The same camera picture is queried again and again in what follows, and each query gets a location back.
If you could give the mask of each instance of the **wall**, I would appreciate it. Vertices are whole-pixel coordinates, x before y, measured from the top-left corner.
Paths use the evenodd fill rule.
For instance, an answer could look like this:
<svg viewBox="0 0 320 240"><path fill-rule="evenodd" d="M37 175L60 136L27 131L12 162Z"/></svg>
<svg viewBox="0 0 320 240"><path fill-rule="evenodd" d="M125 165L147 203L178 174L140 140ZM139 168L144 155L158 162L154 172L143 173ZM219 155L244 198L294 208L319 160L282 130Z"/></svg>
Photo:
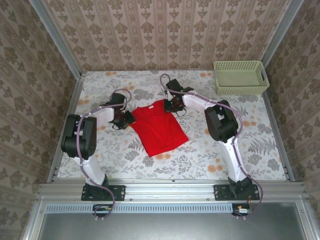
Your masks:
<svg viewBox="0 0 320 240"><path fill-rule="evenodd" d="M0 1L0 239L19 239L47 181L75 79L27 0Z"/></svg>
<svg viewBox="0 0 320 240"><path fill-rule="evenodd" d="M320 221L320 1L305 0L267 66L268 95L298 181Z"/></svg>
<svg viewBox="0 0 320 240"><path fill-rule="evenodd" d="M210 69L262 56L289 0L45 0L83 71Z"/></svg>

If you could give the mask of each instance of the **red shirt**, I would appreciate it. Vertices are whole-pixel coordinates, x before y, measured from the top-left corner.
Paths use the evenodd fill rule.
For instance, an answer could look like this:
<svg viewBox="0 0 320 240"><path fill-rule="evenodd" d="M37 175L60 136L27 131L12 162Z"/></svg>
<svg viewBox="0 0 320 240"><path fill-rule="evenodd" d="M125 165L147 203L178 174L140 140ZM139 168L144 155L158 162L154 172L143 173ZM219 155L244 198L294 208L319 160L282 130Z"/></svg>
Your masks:
<svg viewBox="0 0 320 240"><path fill-rule="evenodd" d="M164 100L132 112L131 127L139 135L149 157L176 149L189 139L171 112L164 112Z"/></svg>

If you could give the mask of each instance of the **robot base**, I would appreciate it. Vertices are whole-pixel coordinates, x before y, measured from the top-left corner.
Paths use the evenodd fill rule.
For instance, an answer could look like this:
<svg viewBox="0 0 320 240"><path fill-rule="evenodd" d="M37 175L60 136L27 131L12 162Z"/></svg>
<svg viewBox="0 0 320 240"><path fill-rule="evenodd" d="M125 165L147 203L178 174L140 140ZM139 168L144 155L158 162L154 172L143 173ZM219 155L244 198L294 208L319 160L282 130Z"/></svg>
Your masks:
<svg viewBox="0 0 320 240"><path fill-rule="evenodd" d="M260 200L258 186L255 184L249 185L240 191L237 197L231 191L229 184L214 185L213 190L216 201L247 201L248 196L250 196L251 200Z"/></svg>
<svg viewBox="0 0 320 240"><path fill-rule="evenodd" d="M102 186L108 188L114 195L116 201L124 201L126 196L125 185L111 185L109 186L108 178L105 176ZM85 184L82 189L81 201L112 201L111 195L107 190Z"/></svg>

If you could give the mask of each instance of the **floral tablecloth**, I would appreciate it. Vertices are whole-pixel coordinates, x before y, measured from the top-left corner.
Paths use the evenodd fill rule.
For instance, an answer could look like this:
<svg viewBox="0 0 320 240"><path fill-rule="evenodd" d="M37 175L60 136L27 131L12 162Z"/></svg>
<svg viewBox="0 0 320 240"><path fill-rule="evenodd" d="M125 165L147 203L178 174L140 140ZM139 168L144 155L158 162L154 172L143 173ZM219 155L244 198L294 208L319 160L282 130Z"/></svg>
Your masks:
<svg viewBox="0 0 320 240"><path fill-rule="evenodd" d="M213 71L93 71L86 74L76 114L87 113L107 102L119 88L131 91L133 100L126 107L151 105L165 98L159 78L163 73L177 78L183 87L192 87L199 94L214 100L226 99L244 121L238 142L247 172L258 180L285 180L274 135L264 100L260 95L217 96ZM228 169L222 150L209 135L204 112L187 108L187 114L175 115L189 141L175 150L148 157L137 133L128 127L113 130L106 122L97 130L97 158L109 178L117 179L197 179L225 180ZM63 155L58 178L82 178L76 162Z"/></svg>

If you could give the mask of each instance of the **green plastic basket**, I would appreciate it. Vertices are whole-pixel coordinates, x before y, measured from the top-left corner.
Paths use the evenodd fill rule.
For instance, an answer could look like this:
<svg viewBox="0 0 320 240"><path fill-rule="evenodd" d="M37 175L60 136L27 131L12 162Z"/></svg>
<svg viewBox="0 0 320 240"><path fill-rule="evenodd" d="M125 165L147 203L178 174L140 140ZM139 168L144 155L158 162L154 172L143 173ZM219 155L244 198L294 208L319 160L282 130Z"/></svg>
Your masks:
<svg viewBox="0 0 320 240"><path fill-rule="evenodd" d="M260 95L270 86L261 61L214 61L213 67L218 95Z"/></svg>

